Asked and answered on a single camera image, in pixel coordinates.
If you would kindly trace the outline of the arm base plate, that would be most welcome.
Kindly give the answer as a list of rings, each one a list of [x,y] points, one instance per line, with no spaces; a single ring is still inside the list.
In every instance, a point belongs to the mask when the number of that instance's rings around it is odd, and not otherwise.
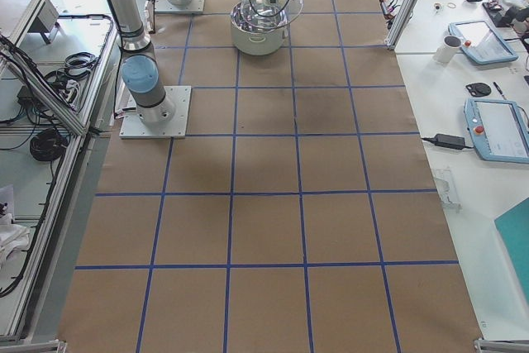
[[[165,86],[165,99],[156,107],[138,107],[133,97],[126,104],[132,110],[122,118],[122,139],[184,138],[192,97],[190,86]]]

